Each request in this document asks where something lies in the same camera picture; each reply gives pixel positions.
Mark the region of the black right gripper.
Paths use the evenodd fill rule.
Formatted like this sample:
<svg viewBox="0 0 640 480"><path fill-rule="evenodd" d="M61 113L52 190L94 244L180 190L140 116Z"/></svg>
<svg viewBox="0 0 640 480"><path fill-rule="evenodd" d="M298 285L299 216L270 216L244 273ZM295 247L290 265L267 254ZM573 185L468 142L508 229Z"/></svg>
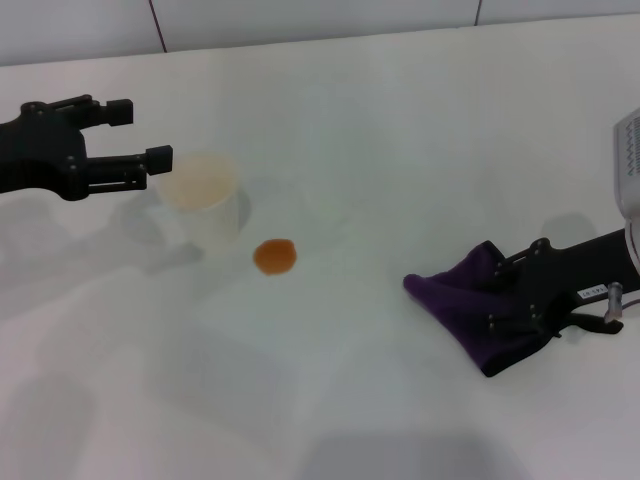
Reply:
<svg viewBox="0 0 640 480"><path fill-rule="evenodd" d="M492 278L492 292L515 295L519 307L506 316L488 317L490 333L558 334L568 326L600 334L618 334L618 319L576 314L582 306L603 300L617 283L624 293L639 289L637 261L629 252L626 231L556 249L543 238L499 260Z"/></svg>

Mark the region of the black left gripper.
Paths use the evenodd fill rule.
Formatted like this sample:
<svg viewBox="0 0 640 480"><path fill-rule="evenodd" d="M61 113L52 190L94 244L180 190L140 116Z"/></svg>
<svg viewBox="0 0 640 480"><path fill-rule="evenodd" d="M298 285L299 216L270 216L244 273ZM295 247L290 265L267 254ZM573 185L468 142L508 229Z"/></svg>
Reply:
<svg viewBox="0 0 640 480"><path fill-rule="evenodd" d="M23 104L17 118L1 125L1 191L42 189L79 201L89 194L145 190L149 176L172 171L170 145L87 160L81 133L82 128L99 125L129 125L133 118L129 99L102 105L85 94Z"/></svg>

